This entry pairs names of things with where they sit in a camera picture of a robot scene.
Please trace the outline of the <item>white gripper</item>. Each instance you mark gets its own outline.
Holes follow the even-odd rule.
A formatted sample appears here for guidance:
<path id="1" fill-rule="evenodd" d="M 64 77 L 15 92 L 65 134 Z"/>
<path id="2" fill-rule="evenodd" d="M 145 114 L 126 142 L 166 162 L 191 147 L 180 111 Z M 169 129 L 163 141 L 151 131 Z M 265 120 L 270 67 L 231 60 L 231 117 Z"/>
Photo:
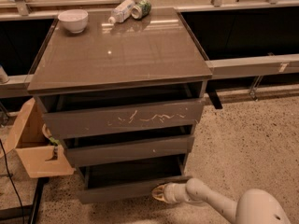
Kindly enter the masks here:
<path id="1" fill-rule="evenodd" d="M 189 200 L 185 184 L 162 184 L 151 191 L 152 197 L 164 203 L 185 203 Z"/>

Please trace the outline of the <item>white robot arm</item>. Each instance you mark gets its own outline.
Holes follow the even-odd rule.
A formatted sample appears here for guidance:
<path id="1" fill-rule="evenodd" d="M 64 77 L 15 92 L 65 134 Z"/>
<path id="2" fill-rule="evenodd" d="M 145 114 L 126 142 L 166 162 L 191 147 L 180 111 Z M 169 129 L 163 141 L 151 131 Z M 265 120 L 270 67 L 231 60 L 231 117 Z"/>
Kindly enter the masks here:
<path id="1" fill-rule="evenodd" d="M 207 203 L 231 224 L 291 224 L 278 200 L 262 189 L 245 191 L 238 201 L 212 190 L 198 178 L 186 183 L 166 183 L 152 197 L 164 203 Z"/>

